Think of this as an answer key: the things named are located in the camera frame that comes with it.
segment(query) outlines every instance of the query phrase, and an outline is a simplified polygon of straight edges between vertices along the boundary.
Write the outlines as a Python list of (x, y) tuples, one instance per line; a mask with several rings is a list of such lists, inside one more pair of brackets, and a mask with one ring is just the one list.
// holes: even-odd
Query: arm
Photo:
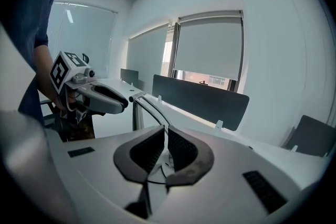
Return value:
[(49, 77), (51, 68), (53, 67), (53, 59), (51, 58), (48, 46), (40, 45), (36, 47), (34, 49), (34, 56), (38, 90), (52, 100), (58, 108), (64, 110), (64, 107), (58, 101), (57, 92)]

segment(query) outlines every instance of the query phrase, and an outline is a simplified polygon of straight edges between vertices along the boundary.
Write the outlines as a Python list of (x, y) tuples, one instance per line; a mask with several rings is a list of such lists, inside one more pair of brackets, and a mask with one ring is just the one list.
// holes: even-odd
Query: white desk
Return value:
[[(90, 153), (89, 159), (76, 159), (70, 158), (67, 151), (86, 147), (87, 144), (92, 146), (92, 140), (63, 143), (53, 130), (47, 130), (46, 135), (57, 172), (74, 203), (80, 223), (147, 223), (123, 210), (130, 200), (137, 200), (141, 186), (123, 180), (117, 171), (112, 156), (118, 145), (104, 139), (93, 140), (94, 146), (100, 144), (102, 149), (109, 150)], [(134, 134), (121, 136), (117, 142), (121, 139), (124, 143), (133, 138)], [(105, 163), (97, 166), (96, 163), (101, 161)], [(99, 172), (90, 173), (94, 168), (98, 168)]]
[[(118, 79), (103, 79), (105, 83), (120, 92), (128, 99), (140, 90)], [(272, 164), (289, 175), (298, 186), (303, 189), (317, 181), (323, 175), (330, 158), (321, 158), (302, 153), (290, 152), (280, 147), (268, 145), (262, 142), (245, 138), (241, 135), (229, 134), (222, 129), (215, 132), (214, 124), (198, 119), (186, 112), (181, 111), (167, 103), (158, 102), (157, 98), (146, 95), (160, 108), (165, 116), (178, 128), (188, 128), (207, 134), (216, 135), (251, 146), (256, 153), (270, 161)], [(147, 113), (143, 113), (144, 127), (157, 125), (157, 122)], [(94, 115), (92, 117), (95, 136), (106, 137), (132, 131), (132, 103), (121, 114), (105, 116)]]

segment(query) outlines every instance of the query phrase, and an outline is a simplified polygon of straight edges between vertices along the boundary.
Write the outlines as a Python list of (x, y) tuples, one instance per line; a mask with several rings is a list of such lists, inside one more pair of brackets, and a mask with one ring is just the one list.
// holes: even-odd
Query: hand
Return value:
[[(68, 103), (69, 104), (76, 103), (77, 100), (76, 100), (75, 97), (76, 97), (76, 92), (75, 91), (69, 91), (68, 96), (67, 96)], [(60, 101), (58, 99), (58, 96), (55, 96), (52, 101), (55, 104), (55, 106), (58, 107), (59, 109), (61, 109), (62, 111), (66, 110), (66, 108), (60, 103)]]

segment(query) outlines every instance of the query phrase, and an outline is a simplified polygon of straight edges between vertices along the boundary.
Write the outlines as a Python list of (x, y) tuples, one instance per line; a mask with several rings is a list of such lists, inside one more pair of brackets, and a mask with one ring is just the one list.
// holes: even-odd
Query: window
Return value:
[(85, 54), (98, 78), (108, 78), (110, 45), (117, 14), (103, 8), (70, 2), (54, 2), (47, 34), (55, 59), (60, 51)]
[(173, 42), (166, 42), (163, 51), (163, 59), (162, 59), (162, 68), (161, 75), (167, 77), (170, 63), (170, 55), (172, 53), (172, 45)]
[(240, 10), (180, 18), (169, 29), (174, 29), (170, 39), (167, 35), (161, 75), (237, 91), (244, 56), (242, 18)]
[(211, 87), (229, 90), (230, 79), (211, 76), (207, 74), (194, 73), (189, 71), (177, 71), (177, 79), (200, 83)]
[(165, 77), (168, 77), (169, 73), (170, 57), (172, 54), (172, 47), (173, 47), (173, 35), (174, 35), (174, 26), (169, 26), (166, 36), (166, 43), (163, 51), (162, 68), (161, 68), (161, 75)]

